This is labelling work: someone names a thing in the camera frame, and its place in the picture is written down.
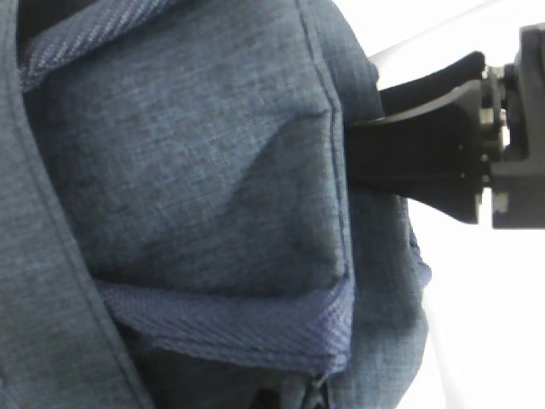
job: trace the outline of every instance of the heather blue fabric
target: heather blue fabric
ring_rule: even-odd
[[[102,0],[40,33],[25,46],[21,87],[29,91],[51,71],[163,13],[175,0]]]
[[[26,121],[15,0],[0,0],[0,407],[153,409]]]
[[[348,201],[342,127],[382,110],[335,6],[180,2],[81,49],[73,27],[25,48],[23,81],[49,73],[27,110],[158,406],[248,407],[342,372],[332,406],[394,407],[422,357],[427,270],[404,200]]]

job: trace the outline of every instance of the black mount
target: black mount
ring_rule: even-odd
[[[545,25],[520,40],[513,64],[487,67],[475,52],[383,90],[385,118],[346,129],[349,182],[467,223],[491,187],[494,228],[545,228]]]

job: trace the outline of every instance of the white background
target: white background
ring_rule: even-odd
[[[336,3],[379,66],[381,89],[474,50],[493,66],[513,62],[519,28],[545,22],[537,0]],[[431,328],[399,409],[545,408],[545,232],[492,230],[486,193],[479,226],[411,203],[433,270],[424,302]]]

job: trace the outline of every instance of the fabric seam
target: fabric seam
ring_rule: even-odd
[[[335,114],[338,111],[336,109],[336,106],[333,102],[334,98],[330,95],[330,92],[328,91],[328,87],[325,85],[324,80],[324,74],[322,73],[322,70],[320,70],[318,64],[316,63],[315,59],[315,53],[316,50],[314,48],[313,42],[309,35],[309,28],[308,24],[303,16],[302,9],[301,9],[301,0],[294,0],[295,6],[297,7],[297,10],[299,11],[299,17],[301,20],[301,27],[304,32],[305,36],[305,42],[307,44],[307,51],[308,55],[313,63],[314,71],[316,72],[316,75],[318,77],[318,80],[320,82],[320,86],[322,87],[322,90],[324,92],[324,95],[328,101],[328,104],[330,105],[331,115],[330,115],[330,151],[331,151],[331,162],[333,164],[333,174],[335,177],[335,192],[337,197],[337,218],[339,222],[339,229],[340,229],[340,235],[341,235],[341,248],[342,248],[342,257],[344,259],[344,272],[343,276],[346,276],[348,274],[349,268],[348,268],[348,251],[347,251],[347,243],[345,239],[345,226],[344,221],[342,220],[342,196],[341,196],[341,188],[340,188],[340,175],[339,175],[339,163],[336,159],[336,148],[335,148]]]
[[[16,0],[12,0],[11,5],[10,5],[11,10],[10,10],[10,13],[8,13],[8,17],[10,15],[16,14],[16,9],[17,9],[16,5],[17,5],[17,3],[18,2]],[[11,26],[12,22],[10,20],[6,19],[6,22],[7,22],[6,27]],[[6,28],[6,30],[2,33],[3,36],[4,36],[2,49],[4,49],[4,50],[8,48],[8,40],[9,40],[9,37],[10,37],[7,33],[8,33],[8,29]],[[9,67],[8,67],[9,60],[10,60],[9,58],[4,59],[4,64],[3,64],[3,74],[4,74],[4,77],[6,78],[6,87],[5,87],[5,89],[6,89],[7,93],[8,93],[9,113],[11,114],[12,118],[14,119],[12,129],[14,130],[14,132],[15,132],[15,134],[17,136],[17,141],[18,141],[18,143],[19,143],[19,145],[20,145],[20,147],[21,147],[21,149],[23,151],[24,158],[25,158],[24,159],[25,160],[25,165],[26,165],[26,168],[27,168],[27,170],[28,170],[28,172],[29,172],[29,174],[31,176],[32,184],[36,188],[37,194],[38,194],[38,196],[40,198],[40,201],[42,203],[43,208],[46,211],[49,222],[51,223],[52,228],[54,229],[55,238],[57,239],[58,244],[59,244],[60,248],[62,249],[62,253],[63,253],[63,256],[65,258],[66,265],[67,265],[67,267],[69,267],[69,269],[70,269],[70,271],[72,273],[72,277],[74,277],[76,279],[77,286],[79,287],[80,291],[83,293],[85,302],[86,302],[86,304],[88,306],[88,309],[89,309],[89,312],[91,313],[91,316],[94,318],[96,324],[99,326],[100,332],[102,333],[102,336],[105,338],[106,345],[107,345],[108,349],[110,350],[111,354],[113,355],[113,359],[116,362],[116,365],[118,366],[119,370],[123,374],[124,381],[129,386],[129,389],[133,393],[133,395],[134,395],[136,401],[138,402],[139,406],[141,408],[143,408],[143,409],[149,408],[149,405],[146,405],[142,401],[141,394],[139,394],[135,390],[135,386],[132,384],[132,382],[130,382],[129,375],[127,373],[126,368],[124,368],[123,365],[121,364],[121,362],[119,361],[118,354],[117,354],[117,349],[112,344],[112,340],[111,340],[110,336],[108,335],[107,330],[104,328],[103,323],[98,318],[97,311],[95,310],[95,306],[94,306],[93,302],[89,299],[89,294],[84,289],[84,285],[83,285],[83,282],[81,281],[80,274],[77,272],[76,266],[74,265],[74,261],[70,257],[69,251],[66,248],[66,245],[64,244],[64,241],[61,238],[60,229],[59,229],[59,226],[57,224],[57,221],[53,217],[52,210],[51,210],[51,208],[49,206],[49,203],[48,203],[48,200],[47,200],[47,195],[44,192],[44,190],[43,190],[43,188],[42,188],[42,186],[40,184],[40,181],[37,178],[36,170],[32,166],[32,162],[31,162],[31,160],[29,158],[30,155],[29,155],[27,146],[23,142],[22,130],[20,128],[20,123],[19,123],[20,118],[15,114],[14,99],[13,99],[13,95],[14,95],[15,91],[12,89],[11,75],[9,74],[9,72],[10,72]]]
[[[161,337],[153,337],[152,343],[176,342],[178,340],[180,340],[180,338],[178,337],[161,336]],[[186,341],[186,340],[182,340],[182,341],[185,344],[192,344],[192,345],[199,345],[199,346],[206,345],[205,343],[201,343],[201,342]],[[240,348],[240,347],[233,348],[230,345],[221,345],[219,343],[211,343],[209,346],[212,348],[222,347],[222,348],[225,348],[225,350],[227,351],[243,351],[244,353],[260,353],[261,352],[259,349]],[[330,359],[332,356],[334,356],[333,354],[307,354],[304,352],[293,353],[290,351],[279,351],[279,350],[271,350],[271,349],[269,349],[267,352],[272,355],[283,355],[283,358],[285,358],[286,356],[296,356],[296,357],[303,356],[305,358],[309,358],[311,360],[317,360],[317,361],[321,361],[323,359]]]

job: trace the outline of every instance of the screw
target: screw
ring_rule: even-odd
[[[494,206],[494,212],[505,214],[509,212],[509,193],[508,192],[499,192],[494,193],[492,200]]]
[[[487,126],[494,124],[494,110],[492,108],[481,109],[479,116],[481,125]]]
[[[502,126],[508,125],[508,112],[503,108],[500,111],[500,123],[502,124]]]

